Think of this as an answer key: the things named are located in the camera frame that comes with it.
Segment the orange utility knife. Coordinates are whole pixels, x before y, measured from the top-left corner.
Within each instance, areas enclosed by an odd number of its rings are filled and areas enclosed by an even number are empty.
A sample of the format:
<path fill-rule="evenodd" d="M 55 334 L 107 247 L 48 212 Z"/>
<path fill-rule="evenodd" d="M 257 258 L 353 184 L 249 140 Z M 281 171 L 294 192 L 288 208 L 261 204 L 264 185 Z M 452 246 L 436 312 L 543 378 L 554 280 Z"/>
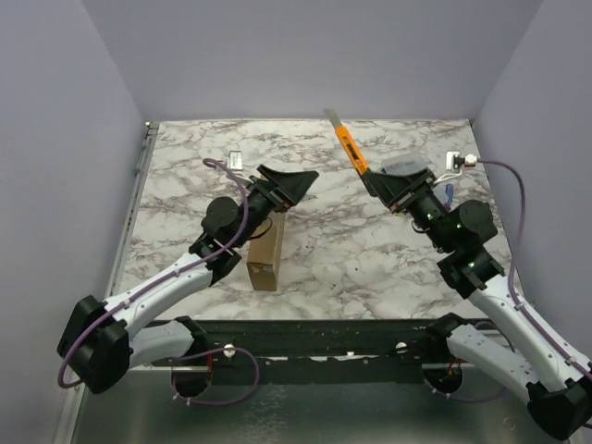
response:
<path fill-rule="evenodd" d="M 367 164 L 362 152 L 360 151 L 354 138 L 351 136 L 349 130 L 342 124 L 337 112 L 332 108 L 325 108 L 324 112 L 331 123 L 341 147 L 346 152 L 348 158 L 351 161 L 352 166 L 361 177 L 368 170 L 369 165 Z"/>

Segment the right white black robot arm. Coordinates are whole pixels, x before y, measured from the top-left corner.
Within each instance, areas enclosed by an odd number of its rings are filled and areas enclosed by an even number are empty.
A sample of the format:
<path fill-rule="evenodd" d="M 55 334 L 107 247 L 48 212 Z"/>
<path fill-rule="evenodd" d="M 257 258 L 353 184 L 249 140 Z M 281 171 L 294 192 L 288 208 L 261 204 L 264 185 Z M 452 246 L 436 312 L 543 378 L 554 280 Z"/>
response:
<path fill-rule="evenodd" d="M 454 314 L 425 338 L 426 354 L 445 362 L 452 355 L 473 364 L 520 398 L 536 424 L 566 440 L 591 418 L 591 360 L 570 345 L 516 293 L 512 277 L 487 251 L 498 231 L 488 203 L 467 200 L 451 210 L 433 192 L 436 178 L 424 168 L 407 176 L 366 170 L 370 194 L 392 213 L 413 218 L 444 258 L 447 285 L 485 314 L 516 347 L 511 352 Z"/>

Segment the brown cardboard express box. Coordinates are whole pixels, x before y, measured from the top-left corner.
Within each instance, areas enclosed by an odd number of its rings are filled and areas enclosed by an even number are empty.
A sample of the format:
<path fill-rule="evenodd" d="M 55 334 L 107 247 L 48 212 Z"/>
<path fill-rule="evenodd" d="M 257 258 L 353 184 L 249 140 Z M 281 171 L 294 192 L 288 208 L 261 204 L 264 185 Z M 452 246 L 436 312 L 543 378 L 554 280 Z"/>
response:
<path fill-rule="evenodd" d="M 285 214 L 272 212 L 250 238 L 247 269 L 254 290 L 276 291 Z"/>

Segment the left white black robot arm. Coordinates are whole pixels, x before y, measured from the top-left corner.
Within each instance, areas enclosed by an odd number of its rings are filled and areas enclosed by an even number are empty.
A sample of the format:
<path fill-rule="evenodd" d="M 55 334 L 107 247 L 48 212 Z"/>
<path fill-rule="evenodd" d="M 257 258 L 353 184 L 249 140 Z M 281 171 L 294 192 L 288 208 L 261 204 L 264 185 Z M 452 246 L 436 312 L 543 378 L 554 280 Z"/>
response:
<path fill-rule="evenodd" d="M 102 301 L 89 295 L 79 300 L 56 351 L 62 359 L 57 384 L 75 387 L 65 373 L 94 394 L 111 389 L 135 367 L 164 359 L 198 363 L 204 342 L 188 319 L 153 326 L 172 306 L 225 278 L 241 261 L 237 250 L 274 213 L 297 205 L 316 181 L 314 170 L 278 172 L 259 166 L 258 177 L 240 179 L 227 166 L 207 158 L 204 164 L 224 171 L 240 191 L 241 201 L 222 196 L 208 204 L 202 234 L 188 251 L 145 282 Z"/>

